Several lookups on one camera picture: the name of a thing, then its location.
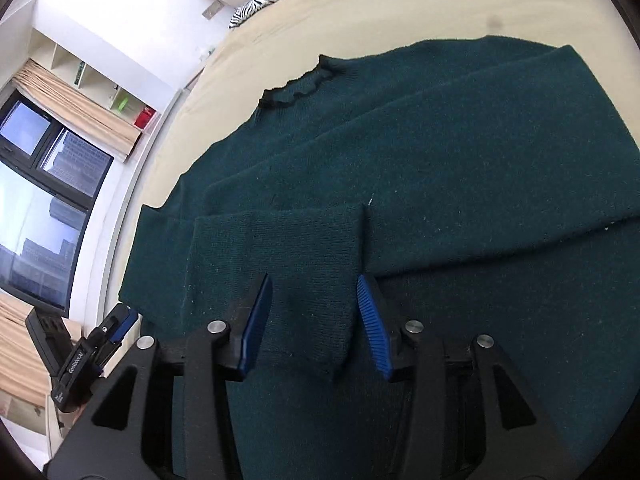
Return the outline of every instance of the windowsill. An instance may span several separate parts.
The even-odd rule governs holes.
[[[96,197],[78,254],[69,304],[69,319],[81,323],[84,334],[102,322],[105,310],[114,307],[105,306],[105,300],[120,227],[138,175],[177,97],[153,129],[141,134],[127,160],[111,163]]]

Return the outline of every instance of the window frame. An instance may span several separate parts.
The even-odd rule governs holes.
[[[107,163],[107,166],[105,167],[100,180],[98,181],[94,197],[85,195],[80,190],[77,190],[69,184],[58,180],[52,174],[47,173],[47,171],[40,168],[40,165],[44,159],[44,156],[49,153],[49,150],[53,147],[53,144],[58,139],[59,134],[65,130],[68,130],[70,133],[80,137],[82,140],[85,140],[89,144],[91,144],[91,142],[84,139],[82,136],[79,136],[73,130],[67,128],[64,124],[61,124],[50,114],[47,114],[46,111],[42,110],[35,103],[20,94],[20,92],[18,92],[17,90],[14,91],[14,93],[0,107],[0,124],[4,122],[9,113],[14,109],[16,103],[22,103],[25,106],[29,107],[38,115],[45,118],[47,121],[50,121],[50,125],[42,134],[42,138],[39,140],[36,148],[33,150],[33,153],[30,156],[25,156],[23,150],[21,150],[18,146],[15,146],[11,141],[0,134],[0,162],[8,166],[11,170],[15,171],[17,174],[19,174],[34,186],[37,186],[45,192],[49,193],[52,197],[57,198],[61,202],[65,202],[67,205],[70,205],[71,207],[85,213],[85,217],[82,228],[78,234],[76,252],[74,254],[74,259],[71,265],[70,278],[66,290],[66,306],[47,303],[47,301],[42,300],[41,298],[38,298],[36,296],[32,296],[31,294],[24,292],[19,288],[16,288],[15,286],[11,285],[11,283],[5,282],[4,280],[0,281],[0,286],[2,290],[7,291],[12,296],[15,296],[16,298],[19,298],[20,300],[23,300],[39,309],[45,310],[47,312],[53,312],[55,314],[58,314],[59,316],[68,317],[71,290],[76,274],[76,266],[78,264],[78,256],[80,254],[82,240],[84,239],[84,232],[86,231],[87,225],[89,223],[89,218],[91,217],[91,213],[94,209],[95,200],[100,193],[100,188],[102,187],[104,179],[109,173],[111,164],[113,163],[113,156],[109,153],[104,152],[104,150],[100,150],[100,148],[92,144],[92,146],[108,155],[110,160]]]

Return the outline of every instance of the dark green sweater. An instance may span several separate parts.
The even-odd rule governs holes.
[[[402,386],[369,357],[363,270],[440,335],[491,333],[584,464],[640,385],[639,213],[638,149],[568,46],[321,56],[143,209],[120,297],[167,338],[272,275],[230,385],[248,480],[384,476]]]

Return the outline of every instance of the metal screw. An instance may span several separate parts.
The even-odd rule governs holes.
[[[424,325],[420,321],[412,319],[406,322],[404,328],[408,333],[419,334],[424,330]]]
[[[155,340],[149,335],[143,335],[140,339],[136,341],[136,346],[141,350],[146,350],[147,348],[151,348],[155,343]]]
[[[495,343],[494,338],[487,334],[480,334],[478,339],[476,339],[476,342],[482,348],[491,348]]]
[[[226,323],[224,321],[216,320],[207,325],[207,330],[212,334],[219,334],[226,330]]]

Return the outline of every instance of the window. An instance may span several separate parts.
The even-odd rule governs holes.
[[[0,108],[0,286],[68,313],[82,235],[112,157],[18,92]]]

